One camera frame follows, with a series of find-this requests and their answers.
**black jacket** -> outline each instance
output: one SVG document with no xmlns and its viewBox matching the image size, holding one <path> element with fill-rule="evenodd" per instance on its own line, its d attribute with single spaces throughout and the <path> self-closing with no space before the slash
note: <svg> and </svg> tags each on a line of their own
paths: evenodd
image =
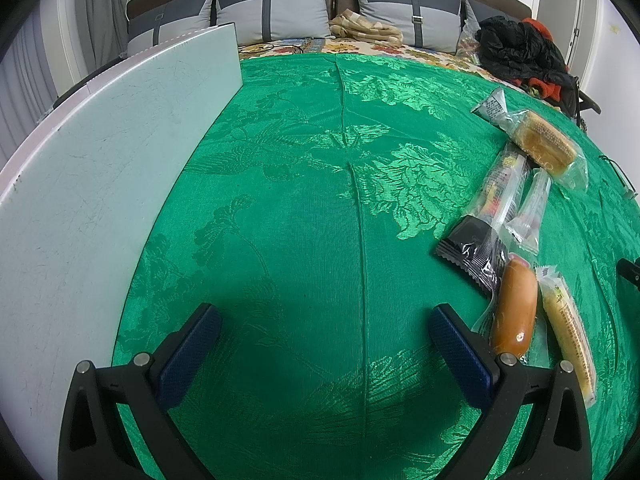
<svg viewBox="0 0 640 480">
<path fill-rule="evenodd" d="M 506 81 L 535 77 L 562 87 L 559 106 L 563 113 L 575 117 L 578 89 L 574 77 L 566 71 L 562 54 L 554 42 L 544 38 L 530 23 L 512 22 L 493 16 L 480 22 L 480 64 Z"/>
</svg>

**black snack package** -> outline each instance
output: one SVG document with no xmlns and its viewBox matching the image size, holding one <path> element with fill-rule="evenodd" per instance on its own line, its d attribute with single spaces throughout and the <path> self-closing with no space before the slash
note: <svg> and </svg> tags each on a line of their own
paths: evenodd
<svg viewBox="0 0 640 480">
<path fill-rule="evenodd" d="M 529 165 L 526 155 L 507 143 L 486 174 L 481 188 L 450 234 L 440 240 L 438 256 L 464 270 L 491 297 L 498 293 L 508 247 L 501 239 L 504 223 L 520 204 Z"/>
<path fill-rule="evenodd" d="M 463 216 L 449 236 L 440 240 L 436 254 L 464 270 L 487 297 L 497 293 L 507 261 L 507 247 L 486 222 L 475 216 Z"/>
</svg>

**packaged snack bar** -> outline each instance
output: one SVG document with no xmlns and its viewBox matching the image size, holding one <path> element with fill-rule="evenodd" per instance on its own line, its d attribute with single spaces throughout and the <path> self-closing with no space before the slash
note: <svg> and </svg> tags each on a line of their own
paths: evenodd
<svg viewBox="0 0 640 480">
<path fill-rule="evenodd" d="M 540 224 L 545 215 L 546 200 L 551 189 L 551 177 L 541 168 L 533 170 L 533 182 L 517 216 L 505 227 L 518 246 L 535 255 L 540 248 Z"/>
<path fill-rule="evenodd" d="M 543 306 L 556 334 L 562 358 L 574 365 L 578 383 L 588 408 L 596 401 L 596 369 L 582 319 L 569 288 L 555 267 L 536 269 Z"/>
<path fill-rule="evenodd" d="M 527 157 L 507 143 L 486 174 L 482 186 L 436 254 L 463 269 L 488 297 L 497 295 L 508 247 L 502 235 L 520 204 L 529 171 Z"/>
<path fill-rule="evenodd" d="M 485 121 L 500 127 L 496 118 L 507 113 L 507 101 L 504 98 L 504 90 L 496 88 L 489 94 L 489 97 L 480 101 L 471 108 L 471 113 L 482 117 Z"/>
</svg>

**gray pillow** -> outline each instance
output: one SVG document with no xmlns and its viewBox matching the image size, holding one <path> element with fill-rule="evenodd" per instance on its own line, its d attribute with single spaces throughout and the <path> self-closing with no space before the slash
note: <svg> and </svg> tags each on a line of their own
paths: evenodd
<svg viewBox="0 0 640 480">
<path fill-rule="evenodd" d="M 513 16 L 508 15 L 506 12 L 494 9 L 493 7 L 482 4 L 480 2 L 476 2 L 475 0 L 466 0 L 465 7 L 467 18 L 469 18 L 472 14 L 473 16 L 471 18 L 475 19 L 478 23 L 492 16 L 502 16 L 507 20 L 511 20 L 513 22 L 520 21 L 518 18 L 514 18 Z"/>
<path fill-rule="evenodd" d="M 148 10 L 129 22 L 127 55 L 211 26 L 213 0 L 172 0 Z"/>
<path fill-rule="evenodd" d="M 358 0 L 360 13 L 372 22 L 402 30 L 404 42 L 440 52 L 456 51 L 461 0 Z"/>
<path fill-rule="evenodd" d="M 216 0 L 216 23 L 231 22 L 238 45 L 331 34 L 325 0 Z"/>
</svg>

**green bedspread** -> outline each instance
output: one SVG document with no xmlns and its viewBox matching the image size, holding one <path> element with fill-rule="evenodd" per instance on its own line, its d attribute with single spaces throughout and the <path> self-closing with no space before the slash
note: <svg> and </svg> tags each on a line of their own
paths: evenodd
<svg viewBox="0 0 640 480">
<path fill-rule="evenodd" d="M 469 113 L 497 85 L 348 54 L 251 59 L 242 77 L 153 227 L 113 361 L 155 349 L 201 302 L 215 304 L 221 339 L 171 415 L 218 480 L 431 479 L 479 415 L 425 320 L 447 302 L 471 326 L 486 307 L 433 249 L 506 142 Z M 639 209 L 567 118 L 505 92 L 510 108 L 569 133 L 589 163 L 588 192 L 552 187 L 540 264 L 565 275 L 590 338 L 601 480 L 640 411 L 640 294 L 615 272 L 640 256 Z"/>
</svg>

